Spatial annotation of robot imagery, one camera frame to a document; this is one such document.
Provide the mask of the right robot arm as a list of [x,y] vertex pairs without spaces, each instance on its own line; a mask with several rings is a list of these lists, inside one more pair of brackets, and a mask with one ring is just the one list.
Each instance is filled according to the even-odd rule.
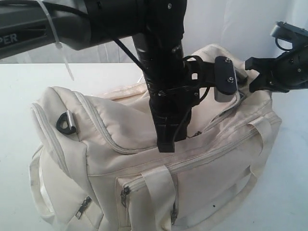
[[308,88],[308,46],[286,51],[276,58],[251,57],[245,70],[255,70],[258,76],[249,84],[249,91],[269,90],[288,93]]

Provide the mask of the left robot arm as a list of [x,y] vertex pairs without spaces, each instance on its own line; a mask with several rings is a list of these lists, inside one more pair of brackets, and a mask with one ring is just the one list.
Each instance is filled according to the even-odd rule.
[[171,153],[186,137],[196,98],[182,51],[186,9],[185,0],[3,0],[0,56],[115,42],[143,71],[158,150]]

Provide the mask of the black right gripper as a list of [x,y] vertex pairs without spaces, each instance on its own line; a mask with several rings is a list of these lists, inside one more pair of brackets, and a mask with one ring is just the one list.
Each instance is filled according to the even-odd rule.
[[276,58],[250,57],[244,63],[245,70],[260,74],[249,84],[251,93],[258,90],[287,93],[308,88],[308,47],[284,52]]

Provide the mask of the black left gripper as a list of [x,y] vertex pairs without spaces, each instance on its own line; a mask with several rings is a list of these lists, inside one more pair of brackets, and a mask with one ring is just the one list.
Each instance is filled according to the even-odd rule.
[[158,150],[173,153],[174,142],[186,139],[192,107],[199,101],[200,81],[192,79],[197,61],[184,58],[181,42],[161,47],[152,36],[134,36],[133,42],[150,94]]

